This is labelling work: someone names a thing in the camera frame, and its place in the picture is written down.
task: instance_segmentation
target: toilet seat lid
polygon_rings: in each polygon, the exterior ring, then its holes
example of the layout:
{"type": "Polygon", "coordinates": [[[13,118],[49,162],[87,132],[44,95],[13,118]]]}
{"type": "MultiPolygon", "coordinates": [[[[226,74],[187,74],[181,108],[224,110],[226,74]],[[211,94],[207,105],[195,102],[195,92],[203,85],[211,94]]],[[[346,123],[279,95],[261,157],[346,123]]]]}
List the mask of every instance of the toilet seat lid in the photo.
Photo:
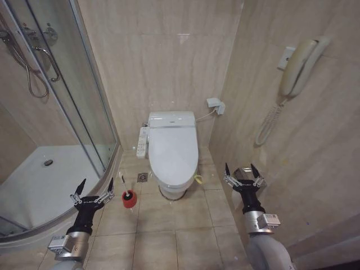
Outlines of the toilet seat lid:
{"type": "Polygon", "coordinates": [[[170,188],[183,186],[199,159],[195,127],[150,128],[148,155],[160,181],[170,188]]]}

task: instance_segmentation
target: toilet brush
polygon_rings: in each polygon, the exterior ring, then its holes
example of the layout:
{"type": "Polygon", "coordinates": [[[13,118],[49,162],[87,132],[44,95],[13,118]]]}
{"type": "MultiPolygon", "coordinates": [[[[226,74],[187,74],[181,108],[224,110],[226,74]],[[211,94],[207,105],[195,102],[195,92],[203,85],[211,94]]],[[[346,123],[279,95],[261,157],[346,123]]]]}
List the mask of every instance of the toilet brush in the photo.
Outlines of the toilet brush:
{"type": "Polygon", "coordinates": [[[125,188],[125,191],[121,197],[123,200],[124,207],[125,208],[133,208],[136,205],[136,201],[137,201],[136,193],[134,191],[128,190],[126,188],[124,176],[121,174],[121,172],[119,172],[119,176],[120,176],[121,181],[125,188]]]}

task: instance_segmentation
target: shower enclosure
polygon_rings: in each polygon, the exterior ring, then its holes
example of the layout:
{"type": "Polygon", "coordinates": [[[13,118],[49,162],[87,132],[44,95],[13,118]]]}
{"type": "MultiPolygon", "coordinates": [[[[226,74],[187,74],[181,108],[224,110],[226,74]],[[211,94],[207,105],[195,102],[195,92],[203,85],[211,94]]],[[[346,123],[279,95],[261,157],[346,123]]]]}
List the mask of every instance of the shower enclosure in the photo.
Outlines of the shower enclosure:
{"type": "Polygon", "coordinates": [[[76,1],[0,3],[0,242],[72,214],[120,149],[76,1]]]}

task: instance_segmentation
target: toilet base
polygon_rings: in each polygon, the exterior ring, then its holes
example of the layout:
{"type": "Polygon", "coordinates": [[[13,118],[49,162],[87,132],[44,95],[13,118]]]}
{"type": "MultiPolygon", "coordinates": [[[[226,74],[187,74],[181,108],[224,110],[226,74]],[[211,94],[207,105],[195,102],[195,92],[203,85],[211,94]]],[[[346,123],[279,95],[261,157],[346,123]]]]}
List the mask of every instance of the toilet base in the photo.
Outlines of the toilet base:
{"type": "Polygon", "coordinates": [[[185,191],[181,191],[181,192],[169,192],[169,191],[166,191],[164,189],[162,189],[160,186],[159,186],[159,190],[160,190],[160,193],[161,195],[169,200],[169,201],[177,201],[177,200],[180,200],[182,197],[184,197],[185,193],[187,190],[185,191]]]}

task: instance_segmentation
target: bidet control panel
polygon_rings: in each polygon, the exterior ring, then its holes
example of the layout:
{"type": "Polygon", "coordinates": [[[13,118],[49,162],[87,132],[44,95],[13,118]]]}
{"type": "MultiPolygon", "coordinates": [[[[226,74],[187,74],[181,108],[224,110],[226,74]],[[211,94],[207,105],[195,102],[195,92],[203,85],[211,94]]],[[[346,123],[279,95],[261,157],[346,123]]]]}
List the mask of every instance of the bidet control panel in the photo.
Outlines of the bidet control panel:
{"type": "Polygon", "coordinates": [[[144,159],[147,151],[147,136],[149,134],[149,127],[140,128],[139,141],[137,143],[136,156],[139,159],[144,159]]]}

